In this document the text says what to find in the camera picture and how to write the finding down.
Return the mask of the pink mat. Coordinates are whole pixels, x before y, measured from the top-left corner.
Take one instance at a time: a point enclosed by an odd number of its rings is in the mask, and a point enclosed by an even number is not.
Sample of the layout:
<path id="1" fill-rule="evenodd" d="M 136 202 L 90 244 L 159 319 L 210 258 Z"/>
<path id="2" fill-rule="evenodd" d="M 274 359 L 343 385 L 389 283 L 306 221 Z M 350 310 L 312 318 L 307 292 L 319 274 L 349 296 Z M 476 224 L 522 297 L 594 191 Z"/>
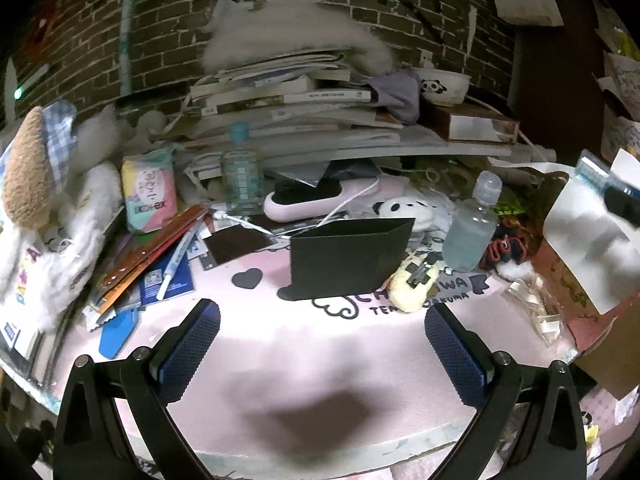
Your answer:
<path id="1" fill-rule="evenodd" d="M 424 334 L 384 292 L 286 301 L 283 246 L 207 270 L 194 291 L 140 314 L 122 346 L 152 346 L 198 300 L 220 330 L 169 411 L 217 477 L 324 479 L 392 466 L 454 442 L 473 417 Z"/>

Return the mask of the white pink cardboard box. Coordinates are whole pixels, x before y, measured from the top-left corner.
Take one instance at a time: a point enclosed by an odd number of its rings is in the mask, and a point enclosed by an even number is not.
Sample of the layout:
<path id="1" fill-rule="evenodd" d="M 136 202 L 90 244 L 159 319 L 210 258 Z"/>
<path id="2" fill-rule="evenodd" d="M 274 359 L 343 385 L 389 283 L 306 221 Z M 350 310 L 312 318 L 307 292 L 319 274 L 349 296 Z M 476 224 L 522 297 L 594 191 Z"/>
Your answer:
<path id="1" fill-rule="evenodd" d="M 621 399 L 639 385 L 639 230 L 571 178 L 542 232 L 534 267 L 563 308 L 576 364 Z"/>

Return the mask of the pink hairbrush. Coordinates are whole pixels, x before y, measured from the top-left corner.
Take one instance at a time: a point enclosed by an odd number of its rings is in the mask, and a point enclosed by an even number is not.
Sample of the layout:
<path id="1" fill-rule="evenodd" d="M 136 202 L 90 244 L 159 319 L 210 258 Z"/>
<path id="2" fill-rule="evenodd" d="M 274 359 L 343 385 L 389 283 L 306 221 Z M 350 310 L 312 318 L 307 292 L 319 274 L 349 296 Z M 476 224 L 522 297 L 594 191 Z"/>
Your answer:
<path id="1" fill-rule="evenodd" d="M 373 193 L 380 184 L 381 179 L 374 178 L 329 180 L 327 185 L 316 188 L 306 184 L 301 188 L 280 188 L 265 198 L 264 214 L 280 223 L 326 216 L 344 210 L 355 198 Z"/>

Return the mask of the white fluffy fur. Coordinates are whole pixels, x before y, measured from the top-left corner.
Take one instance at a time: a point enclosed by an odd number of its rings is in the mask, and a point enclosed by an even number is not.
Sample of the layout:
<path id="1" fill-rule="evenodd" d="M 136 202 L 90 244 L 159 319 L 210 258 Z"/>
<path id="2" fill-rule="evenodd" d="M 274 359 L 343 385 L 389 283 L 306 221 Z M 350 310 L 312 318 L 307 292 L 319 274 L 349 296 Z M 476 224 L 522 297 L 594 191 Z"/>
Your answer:
<path id="1" fill-rule="evenodd" d="M 366 25 L 316 4 L 265 3 L 256 10 L 232 4 L 217 10 L 207 29 L 212 34 L 202 54 L 207 73 L 311 50 L 344 51 L 347 62 L 366 75 L 395 67 L 392 50 Z"/>

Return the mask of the panda plush pouch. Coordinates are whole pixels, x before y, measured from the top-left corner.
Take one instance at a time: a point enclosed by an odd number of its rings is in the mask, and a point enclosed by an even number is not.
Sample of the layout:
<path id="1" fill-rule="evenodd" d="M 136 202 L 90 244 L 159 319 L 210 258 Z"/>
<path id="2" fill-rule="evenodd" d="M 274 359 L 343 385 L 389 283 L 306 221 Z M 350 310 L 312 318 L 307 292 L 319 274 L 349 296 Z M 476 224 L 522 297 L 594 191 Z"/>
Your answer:
<path id="1" fill-rule="evenodd" d="M 400 196 L 375 203 L 373 211 L 382 219 L 412 219 L 413 232 L 424 232 L 433 225 L 435 208 L 423 198 Z"/>

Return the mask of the brown white box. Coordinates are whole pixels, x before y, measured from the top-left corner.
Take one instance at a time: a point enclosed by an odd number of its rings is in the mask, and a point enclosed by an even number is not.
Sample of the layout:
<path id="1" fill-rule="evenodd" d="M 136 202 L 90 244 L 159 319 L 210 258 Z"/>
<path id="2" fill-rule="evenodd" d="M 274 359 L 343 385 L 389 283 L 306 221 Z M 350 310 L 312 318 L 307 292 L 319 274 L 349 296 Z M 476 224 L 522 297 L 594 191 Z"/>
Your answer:
<path id="1" fill-rule="evenodd" d="M 520 123 L 485 107 L 459 104 L 436 107 L 430 128 L 450 142 L 513 144 Z"/>

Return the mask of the clear frosted liquid bottle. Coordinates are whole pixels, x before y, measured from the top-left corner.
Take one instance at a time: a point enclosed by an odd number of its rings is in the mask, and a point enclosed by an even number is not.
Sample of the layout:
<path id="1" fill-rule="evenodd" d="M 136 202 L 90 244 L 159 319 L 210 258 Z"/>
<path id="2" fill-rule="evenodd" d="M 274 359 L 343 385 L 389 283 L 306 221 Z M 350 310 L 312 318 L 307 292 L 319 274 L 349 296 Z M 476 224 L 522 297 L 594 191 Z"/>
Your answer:
<path id="1" fill-rule="evenodd" d="M 442 244 L 448 268 L 471 272 L 478 266 L 497 229 L 494 208 L 501 192 L 502 181 L 496 174 L 485 170 L 478 175 L 472 196 L 458 205 Z"/>

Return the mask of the clear cellophane wrappers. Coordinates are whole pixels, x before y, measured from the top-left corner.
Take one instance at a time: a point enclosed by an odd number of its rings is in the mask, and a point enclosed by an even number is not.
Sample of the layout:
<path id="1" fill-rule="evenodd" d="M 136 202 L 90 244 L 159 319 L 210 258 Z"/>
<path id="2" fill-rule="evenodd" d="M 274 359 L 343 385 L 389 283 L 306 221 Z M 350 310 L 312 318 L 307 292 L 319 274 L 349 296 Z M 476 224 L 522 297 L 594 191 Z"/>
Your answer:
<path id="1" fill-rule="evenodd" d="M 560 307 L 542 276 L 534 273 L 528 280 L 516 280 L 508 286 L 506 294 L 524 309 L 535 332 L 547 346 L 555 344 L 563 335 Z"/>

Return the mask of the kotex pad package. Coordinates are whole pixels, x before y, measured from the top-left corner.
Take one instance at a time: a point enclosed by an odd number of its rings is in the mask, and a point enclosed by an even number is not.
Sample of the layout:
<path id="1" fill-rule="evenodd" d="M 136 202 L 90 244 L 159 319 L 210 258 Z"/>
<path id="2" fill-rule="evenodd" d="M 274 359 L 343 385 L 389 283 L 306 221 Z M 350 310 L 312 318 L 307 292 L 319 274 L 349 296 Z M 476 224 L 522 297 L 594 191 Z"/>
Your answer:
<path id="1" fill-rule="evenodd" d="M 168 148 L 125 157 L 120 173 L 130 232 L 151 233 L 175 217 L 178 206 L 174 164 Z"/>

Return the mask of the white cotton ball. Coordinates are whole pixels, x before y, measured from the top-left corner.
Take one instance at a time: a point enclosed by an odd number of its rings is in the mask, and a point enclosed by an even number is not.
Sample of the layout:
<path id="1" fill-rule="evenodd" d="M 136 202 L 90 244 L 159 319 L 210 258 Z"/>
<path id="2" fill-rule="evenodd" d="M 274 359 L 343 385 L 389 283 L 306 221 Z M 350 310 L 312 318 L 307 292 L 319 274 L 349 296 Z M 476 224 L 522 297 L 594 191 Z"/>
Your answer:
<path id="1" fill-rule="evenodd" d="M 535 274 L 533 265 L 529 261 L 516 263 L 511 260 L 508 262 L 500 262 L 496 265 L 496 271 L 500 278 L 509 282 L 530 281 Z"/>

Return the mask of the white blue pen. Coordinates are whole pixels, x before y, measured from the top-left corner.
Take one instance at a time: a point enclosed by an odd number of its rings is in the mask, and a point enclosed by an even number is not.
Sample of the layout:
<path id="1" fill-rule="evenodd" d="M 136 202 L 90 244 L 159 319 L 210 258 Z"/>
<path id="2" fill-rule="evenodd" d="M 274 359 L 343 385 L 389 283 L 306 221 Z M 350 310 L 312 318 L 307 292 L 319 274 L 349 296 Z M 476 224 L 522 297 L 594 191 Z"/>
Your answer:
<path id="1" fill-rule="evenodd" d="M 183 234 L 183 237 L 181 237 L 181 240 L 178 246 L 172 253 L 171 258 L 163 274 L 162 284 L 160 284 L 160 289 L 156 294 L 156 299 L 158 301 L 162 301 L 165 298 L 166 292 L 168 291 L 169 285 L 176 274 L 176 270 L 178 269 L 178 266 L 181 260 L 183 259 L 184 255 L 188 251 L 189 246 L 192 243 L 192 240 L 194 239 L 194 236 L 198 234 L 198 229 L 200 228 L 200 224 L 201 222 L 199 221 L 195 222 L 194 225 L 191 226 L 190 229 L 188 229 Z"/>

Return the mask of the red black scrunchie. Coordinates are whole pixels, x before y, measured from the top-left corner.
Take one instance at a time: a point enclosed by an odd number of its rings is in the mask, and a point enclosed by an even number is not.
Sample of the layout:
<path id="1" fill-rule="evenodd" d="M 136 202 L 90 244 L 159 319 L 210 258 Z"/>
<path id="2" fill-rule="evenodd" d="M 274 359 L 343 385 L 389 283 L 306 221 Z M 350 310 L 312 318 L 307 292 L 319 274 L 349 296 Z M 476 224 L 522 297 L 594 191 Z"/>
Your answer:
<path id="1" fill-rule="evenodd" d="M 480 268 L 495 269 L 499 263 L 521 264 L 527 259 L 528 250 L 524 236 L 495 236 L 480 258 Z"/>

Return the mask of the orange brown flat packets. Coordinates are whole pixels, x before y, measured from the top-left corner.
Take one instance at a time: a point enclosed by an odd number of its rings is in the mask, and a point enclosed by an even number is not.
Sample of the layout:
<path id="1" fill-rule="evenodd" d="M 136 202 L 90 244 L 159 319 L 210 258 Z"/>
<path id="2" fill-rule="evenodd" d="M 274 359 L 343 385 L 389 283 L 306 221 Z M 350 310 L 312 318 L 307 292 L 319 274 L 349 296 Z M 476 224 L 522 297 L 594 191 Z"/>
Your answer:
<path id="1" fill-rule="evenodd" d="M 205 204 L 191 206 L 159 231 L 151 233 L 141 245 L 137 246 L 135 240 L 127 243 L 114 262 L 99 275 L 96 287 L 89 295 L 89 306 L 99 314 L 106 312 L 148 266 L 204 217 L 207 209 Z"/>

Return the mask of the white panda bowl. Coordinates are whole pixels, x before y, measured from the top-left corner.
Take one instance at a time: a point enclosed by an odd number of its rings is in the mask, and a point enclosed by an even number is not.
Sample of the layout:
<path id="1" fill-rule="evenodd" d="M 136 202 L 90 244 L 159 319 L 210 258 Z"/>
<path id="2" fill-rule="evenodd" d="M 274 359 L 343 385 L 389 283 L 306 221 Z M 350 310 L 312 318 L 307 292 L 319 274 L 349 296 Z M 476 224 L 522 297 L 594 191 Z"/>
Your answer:
<path id="1" fill-rule="evenodd" d="M 414 73 L 420 79 L 421 96 L 439 106 L 461 104 L 471 84 L 470 76 L 449 70 L 416 68 Z"/>

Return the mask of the blue flat tag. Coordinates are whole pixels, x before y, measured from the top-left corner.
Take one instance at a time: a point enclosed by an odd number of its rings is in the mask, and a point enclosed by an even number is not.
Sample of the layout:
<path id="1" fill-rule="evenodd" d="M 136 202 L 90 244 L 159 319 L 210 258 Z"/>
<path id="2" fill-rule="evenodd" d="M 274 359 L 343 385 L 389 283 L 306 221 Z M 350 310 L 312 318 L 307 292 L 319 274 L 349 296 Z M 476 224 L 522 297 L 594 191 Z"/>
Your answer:
<path id="1" fill-rule="evenodd" d="M 137 328 L 138 323 L 139 311 L 137 309 L 119 312 L 111 321 L 105 323 L 99 344 L 100 355 L 108 360 L 115 359 Z"/>

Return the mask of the stack of books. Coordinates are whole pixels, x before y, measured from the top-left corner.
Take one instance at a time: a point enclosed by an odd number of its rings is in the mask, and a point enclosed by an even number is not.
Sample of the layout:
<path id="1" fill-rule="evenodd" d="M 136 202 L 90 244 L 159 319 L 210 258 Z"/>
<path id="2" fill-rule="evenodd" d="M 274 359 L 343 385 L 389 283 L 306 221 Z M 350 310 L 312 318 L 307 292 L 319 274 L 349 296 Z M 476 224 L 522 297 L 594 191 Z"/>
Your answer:
<path id="1" fill-rule="evenodd" d="M 170 133 L 206 166 L 230 144 L 230 128 L 245 122 L 250 146 L 276 166 L 370 152 L 449 143 L 430 128 L 436 107 L 420 96 L 420 117 L 404 125 L 372 103 L 367 76 L 344 51 L 303 51 L 216 70 L 189 90 Z"/>

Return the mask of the yellow plush hair clip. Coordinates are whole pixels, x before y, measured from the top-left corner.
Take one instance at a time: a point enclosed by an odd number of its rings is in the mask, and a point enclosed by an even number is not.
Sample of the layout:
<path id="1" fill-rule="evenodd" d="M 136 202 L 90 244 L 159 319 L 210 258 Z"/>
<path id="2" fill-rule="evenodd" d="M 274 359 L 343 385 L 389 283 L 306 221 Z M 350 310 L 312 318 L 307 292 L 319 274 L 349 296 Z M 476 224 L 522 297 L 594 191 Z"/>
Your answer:
<path id="1" fill-rule="evenodd" d="M 420 310 L 442 270 L 440 252 L 412 252 L 390 277 L 386 290 L 390 303 L 401 312 Z"/>

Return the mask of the black box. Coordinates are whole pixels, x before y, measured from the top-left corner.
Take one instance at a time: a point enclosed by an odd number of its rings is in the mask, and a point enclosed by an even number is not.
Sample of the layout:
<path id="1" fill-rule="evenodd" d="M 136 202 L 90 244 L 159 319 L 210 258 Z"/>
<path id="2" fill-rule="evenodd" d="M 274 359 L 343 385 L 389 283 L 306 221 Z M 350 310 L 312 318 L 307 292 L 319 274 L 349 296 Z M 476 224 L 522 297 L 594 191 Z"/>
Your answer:
<path id="1" fill-rule="evenodd" d="M 317 226 L 290 241 L 291 284 L 286 300 L 374 292 L 405 258 L 413 218 L 342 220 Z"/>

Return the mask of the teal capped water bottle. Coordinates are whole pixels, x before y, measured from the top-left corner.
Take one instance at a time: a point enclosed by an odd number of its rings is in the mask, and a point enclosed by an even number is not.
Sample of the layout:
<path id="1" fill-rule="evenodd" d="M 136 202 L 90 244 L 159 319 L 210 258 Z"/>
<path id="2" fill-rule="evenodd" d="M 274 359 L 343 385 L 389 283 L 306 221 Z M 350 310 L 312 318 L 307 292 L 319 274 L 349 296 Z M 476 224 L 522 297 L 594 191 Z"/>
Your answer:
<path id="1" fill-rule="evenodd" d="M 230 144 L 220 156 L 224 199 L 236 216 L 259 214 L 264 201 L 264 177 L 258 154 L 248 146 L 250 129 L 245 122 L 230 128 Z"/>

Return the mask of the purple grey cloth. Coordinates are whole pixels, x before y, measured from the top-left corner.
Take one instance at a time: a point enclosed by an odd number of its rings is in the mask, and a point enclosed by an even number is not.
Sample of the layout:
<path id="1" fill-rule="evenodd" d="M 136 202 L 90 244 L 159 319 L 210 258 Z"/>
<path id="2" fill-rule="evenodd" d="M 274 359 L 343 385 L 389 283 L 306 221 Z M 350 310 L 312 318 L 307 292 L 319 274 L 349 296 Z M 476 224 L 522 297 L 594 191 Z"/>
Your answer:
<path id="1" fill-rule="evenodd" d="M 368 78 L 372 103 L 385 107 L 404 125 L 414 125 L 420 117 L 421 79 L 412 70 L 396 70 Z"/>

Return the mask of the clear blue capped bottle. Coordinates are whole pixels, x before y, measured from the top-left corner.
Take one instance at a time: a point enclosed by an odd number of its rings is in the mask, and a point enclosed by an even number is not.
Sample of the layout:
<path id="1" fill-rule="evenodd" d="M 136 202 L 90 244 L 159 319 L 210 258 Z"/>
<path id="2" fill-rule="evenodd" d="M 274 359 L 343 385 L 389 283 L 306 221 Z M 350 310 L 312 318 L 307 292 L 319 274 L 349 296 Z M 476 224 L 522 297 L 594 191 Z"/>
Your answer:
<path id="1" fill-rule="evenodd" d="M 588 150 L 583 150 L 578 158 L 574 178 L 585 185 L 589 185 L 597 193 L 603 194 L 608 187 L 610 172 L 596 155 Z"/>

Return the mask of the white plush toy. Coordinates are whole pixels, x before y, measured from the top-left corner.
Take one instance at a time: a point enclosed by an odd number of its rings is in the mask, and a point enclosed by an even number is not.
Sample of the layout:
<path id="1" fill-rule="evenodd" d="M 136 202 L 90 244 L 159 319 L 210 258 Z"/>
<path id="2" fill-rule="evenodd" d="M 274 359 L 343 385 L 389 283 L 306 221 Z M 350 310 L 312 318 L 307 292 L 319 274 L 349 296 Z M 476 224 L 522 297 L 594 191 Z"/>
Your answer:
<path id="1" fill-rule="evenodd" d="M 1 318 L 52 330 L 91 278 L 122 206 L 114 108 L 73 123 L 76 148 L 54 192 L 42 110 L 32 108 L 1 156 Z"/>

